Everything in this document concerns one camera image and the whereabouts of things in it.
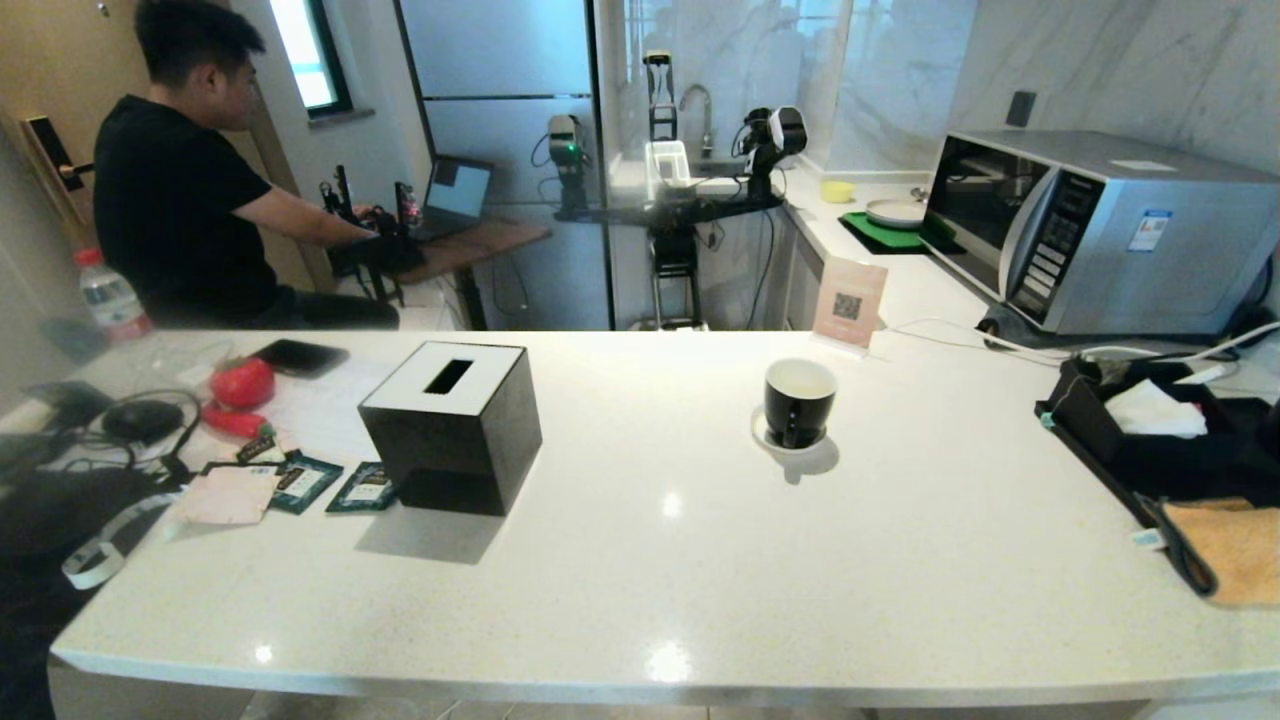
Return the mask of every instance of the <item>short black hair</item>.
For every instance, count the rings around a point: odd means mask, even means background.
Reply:
[[[142,0],[133,20],[151,82],[182,87],[192,68],[214,63],[230,74],[264,53],[262,36],[243,15],[205,0]]]

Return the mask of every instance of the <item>white plate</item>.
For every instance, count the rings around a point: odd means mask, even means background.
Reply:
[[[886,228],[914,229],[924,222],[924,202],[873,200],[867,204],[867,219]]]

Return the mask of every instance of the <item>microwave door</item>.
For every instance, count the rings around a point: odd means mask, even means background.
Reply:
[[[1048,165],[947,137],[920,237],[934,254],[987,295],[1004,300],[1010,229]]]
[[[1000,250],[1000,300],[1009,301],[1018,292],[1015,286],[1020,281],[1027,263],[1030,259],[1032,245],[1036,233],[1044,219],[1044,209],[1048,208],[1050,188],[1057,182],[1059,169],[1050,168],[1032,188],[1030,193],[1018,209],[1018,215],[1009,225],[1009,236],[1005,246]]]

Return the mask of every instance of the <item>man's hand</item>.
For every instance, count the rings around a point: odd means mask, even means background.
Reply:
[[[330,215],[278,187],[273,187],[257,200],[232,210],[232,214],[255,225],[262,225],[283,236],[320,247],[334,247],[378,234],[353,225],[337,215]]]

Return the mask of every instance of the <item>orange towel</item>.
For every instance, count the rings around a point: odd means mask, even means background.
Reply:
[[[1169,520],[1217,575],[1219,605],[1280,605],[1280,509],[1247,500],[1164,503]]]

